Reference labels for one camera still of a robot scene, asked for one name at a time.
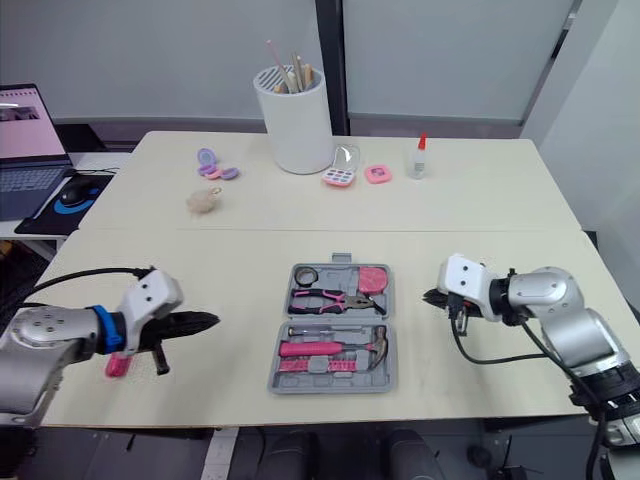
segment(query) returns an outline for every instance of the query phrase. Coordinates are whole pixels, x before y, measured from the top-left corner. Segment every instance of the glue bottle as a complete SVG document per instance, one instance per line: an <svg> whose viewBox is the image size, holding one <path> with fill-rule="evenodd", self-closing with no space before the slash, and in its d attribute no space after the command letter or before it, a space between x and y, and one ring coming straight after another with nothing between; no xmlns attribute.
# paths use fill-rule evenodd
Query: glue bottle
<svg viewBox="0 0 640 480"><path fill-rule="evenodd" d="M413 152L409 159L409 165L407 168L407 174L411 178L424 178L427 174L425 171L425 163L427 160L427 134L420 135L420 142L418 142L418 149Z"/></svg>

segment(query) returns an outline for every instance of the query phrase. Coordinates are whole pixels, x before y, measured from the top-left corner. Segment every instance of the blue ring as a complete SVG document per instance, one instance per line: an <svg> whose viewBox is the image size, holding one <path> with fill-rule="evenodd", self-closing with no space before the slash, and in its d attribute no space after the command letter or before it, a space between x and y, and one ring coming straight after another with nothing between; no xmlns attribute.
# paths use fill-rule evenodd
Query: blue ring
<svg viewBox="0 0 640 480"><path fill-rule="evenodd" d="M91 309L96 312L105 332L107 332L107 338L104 340L107 347L104 349L104 353L115 352L116 348L122 343L122 337L118 335L116 331L116 324L113 321L113 317L102 305L94 305Z"/></svg>

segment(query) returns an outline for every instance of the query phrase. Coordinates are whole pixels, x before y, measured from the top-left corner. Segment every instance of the black cable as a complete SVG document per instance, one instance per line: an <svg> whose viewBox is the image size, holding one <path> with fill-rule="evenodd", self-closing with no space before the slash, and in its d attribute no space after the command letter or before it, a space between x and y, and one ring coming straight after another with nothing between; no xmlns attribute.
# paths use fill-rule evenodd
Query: black cable
<svg viewBox="0 0 640 480"><path fill-rule="evenodd" d="M111 174L115 175L116 172L114 172L114 170L119 170L119 169L120 169L120 167L100 168L100 169L97 169L97 170L76 170L76 173L84 175L84 174L105 172L105 173L111 173Z"/></svg>
<svg viewBox="0 0 640 480"><path fill-rule="evenodd" d="M504 454L504 461L502 462L502 470L507 466L507 462L509 461L509 454L511 453L511 443L513 442L513 435L509 435L509 443L507 444L507 451Z"/></svg>
<svg viewBox="0 0 640 480"><path fill-rule="evenodd" d="M258 434L262 439L262 450L260 450L260 456L258 457L258 465L260 465L262 463L262 457L264 457L264 450L267 447L267 437L264 434L264 430L262 429L262 427L254 427L254 428L258 431Z"/></svg>
<svg viewBox="0 0 640 480"><path fill-rule="evenodd" d="M147 276L153 268L129 268L129 267L109 267L109 268L94 268L91 270L81 270L79 272L68 273L66 275L62 275L60 277L52 278L51 280L47 280L39 285L36 285L29 291L28 293L18 297L13 302L8 305L4 305L2 309L0 309L0 316L4 315L7 311L14 308L16 305L22 304L27 298L33 295L40 290L44 290L45 288L49 288L58 283L66 282L68 280L73 280L74 278L80 277L88 277L91 275L101 275L105 273L130 273L134 275L136 278L141 279Z"/></svg>
<svg viewBox="0 0 640 480"><path fill-rule="evenodd" d="M546 355L541 353L530 353L527 355L518 355L515 357L504 357L504 358L495 358L492 360L478 360L477 358L473 358L469 355L464 347L462 346L462 341L460 340L460 334L458 333L458 329L456 328L456 321L451 320L451 331L453 332L453 339L458 346L458 350L464 358L469 360L471 363L475 363L476 365L497 365L500 363L509 363L509 362L517 362L520 360L532 360L534 358L546 358Z"/></svg>
<svg viewBox="0 0 640 480"><path fill-rule="evenodd" d="M593 393L593 391L587 386L584 381L578 377L573 371L565 365L565 363L554 355L537 337L535 333L529 328L526 323L521 323L522 328L527 333L529 338L536 344L536 346L540 349L541 352L545 354L546 357L555 363L562 371L571 379L574 386L577 386L580 390L582 390L588 397L589 400L594 405L600 405L600 400ZM596 427L596 433L593 436L593 441L591 443L591 449L589 450L589 456L587 457L587 464L585 467L585 478L587 480L593 480L593 469L595 467L596 459L598 457L598 451L600 449L600 445L602 444L602 440L604 439L605 427L607 425L605 411L604 409L600 409L598 412L598 426Z"/></svg>
<svg viewBox="0 0 640 480"><path fill-rule="evenodd" d="M48 307L46 303L40 302L25 302L18 305L18 308L34 308L34 307Z"/></svg>
<svg viewBox="0 0 640 480"><path fill-rule="evenodd" d="M591 449L589 450L589 456L587 457L587 465L585 467L585 478L587 480L593 480L593 469L596 466L596 460L598 459L598 452L600 451L600 445L604 440L604 434L607 427L607 419L604 410L600 411L598 415L598 426L596 427L596 433L593 436L591 442Z"/></svg>

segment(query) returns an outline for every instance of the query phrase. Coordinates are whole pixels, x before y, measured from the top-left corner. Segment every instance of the white table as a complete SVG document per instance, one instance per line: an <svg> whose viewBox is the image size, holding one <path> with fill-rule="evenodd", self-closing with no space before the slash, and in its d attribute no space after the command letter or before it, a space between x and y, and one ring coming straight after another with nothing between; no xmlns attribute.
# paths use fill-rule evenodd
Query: white table
<svg viewBox="0 0 640 480"><path fill-rule="evenodd" d="M290 269L352 252L354 262L386 263L395 278L390 323L399 349L398 386L368 395L267 392L276 332ZM421 301L440 262L454 252L492 270L519 272L555 265L573 273L587 305L598 310L640 358L638 325L587 237L546 232L305 232L80 229L62 247L45 278L85 268L146 266L180 282L184 309L222 321L189 338L165 342L171 372L155 375L150 354L136 357L123 379L104 376L95 356L64 372L45 418L49 425L109 427L295 424L358 420L508 417L583 413L569 383L551 362L475 366L456 350L444 314ZM117 306L133 280L101 275L55 286L34 297L57 305ZM464 340L478 357L534 352L518 328L472 319Z"/></svg>
<svg viewBox="0 0 640 480"><path fill-rule="evenodd" d="M78 170L100 170L109 167L122 167L124 162L130 157L130 153L124 152L90 152L90 153L70 153L69 158L74 168ZM52 192L46 203L55 197L64 184L69 179L65 179L60 186ZM13 240L24 243L31 250L41 255L46 260L51 261L56 251L64 243L66 235L40 235L28 233L16 233L15 229L22 223L22 220L8 220L0 222L0 240ZM56 242L56 248L53 249L44 243L46 240Z"/></svg>
<svg viewBox="0 0 640 480"><path fill-rule="evenodd" d="M430 139L428 175L407 177L417 139L336 137L360 148L355 183L331 187L321 174L292 175L275 164L262 134L152 132L84 217L81 229L514 231L580 229L529 140ZM233 181L196 173L196 152L213 148ZM372 185L364 168L386 164L389 183ZM223 188L217 211L195 217L192 192Z"/></svg>

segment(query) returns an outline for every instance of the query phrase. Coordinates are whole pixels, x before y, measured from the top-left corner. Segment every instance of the pink tape measure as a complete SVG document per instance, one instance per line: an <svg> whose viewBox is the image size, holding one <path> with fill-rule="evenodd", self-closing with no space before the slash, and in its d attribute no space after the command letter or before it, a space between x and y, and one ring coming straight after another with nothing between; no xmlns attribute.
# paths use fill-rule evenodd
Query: pink tape measure
<svg viewBox="0 0 640 480"><path fill-rule="evenodd" d="M378 295L387 288L389 278L384 268L360 267L358 290L365 295Z"/></svg>

